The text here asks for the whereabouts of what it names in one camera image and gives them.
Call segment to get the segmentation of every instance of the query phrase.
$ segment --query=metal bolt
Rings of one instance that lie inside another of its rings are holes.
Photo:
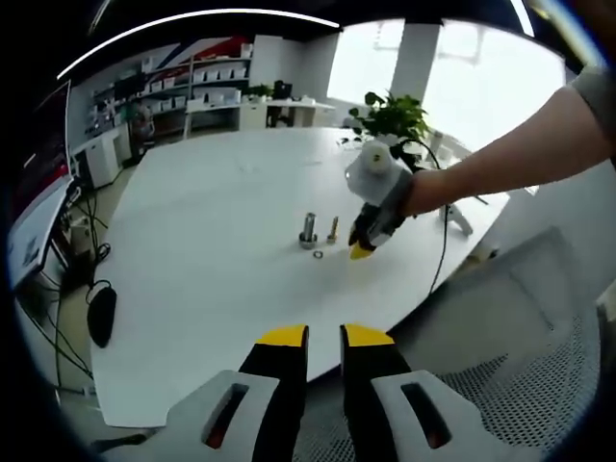
[[[338,217],[334,217],[334,220],[331,222],[331,230],[329,231],[329,236],[327,236],[327,243],[335,244],[336,239],[338,239]]]
[[[312,213],[307,213],[304,219],[304,230],[299,233],[299,245],[302,248],[310,249],[317,244],[317,235],[313,233],[315,230],[315,218],[317,216]]]

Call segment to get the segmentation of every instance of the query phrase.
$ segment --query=sleeve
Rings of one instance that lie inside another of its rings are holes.
[[[586,101],[605,135],[616,146],[616,72],[585,67],[570,86]]]

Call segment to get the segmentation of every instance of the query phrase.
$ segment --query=computer screen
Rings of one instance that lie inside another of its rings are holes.
[[[49,94],[27,121],[28,155],[14,178],[10,220],[15,221],[59,178],[69,177],[66,152],[66,109],[70,82]]]

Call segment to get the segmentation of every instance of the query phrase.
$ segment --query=yellow plastic part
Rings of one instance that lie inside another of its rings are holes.
[[[365,248],[362,248],[359,244],[354,244],[353,247],[350,248],[351,260],[359,260],[361,258],[370,257],[371,255],[371,250],[366,250]]]
[[[345,324],[346,337],[350,347],[371,347],[376,345],[392,345],[392,339],[385,332],[359,324]]]
[[[306,324],[289,325],[271,330],[259,340],[257,344],[273,345],[276,347],[301,347]]]

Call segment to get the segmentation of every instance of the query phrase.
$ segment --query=brass screw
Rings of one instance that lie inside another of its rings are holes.
[[[327,236],[327,243],[335,244],[337,238],[338,238],[338,217],[334,217],[334,220],[331,222],[331,230],[329,231],[329,236]]]

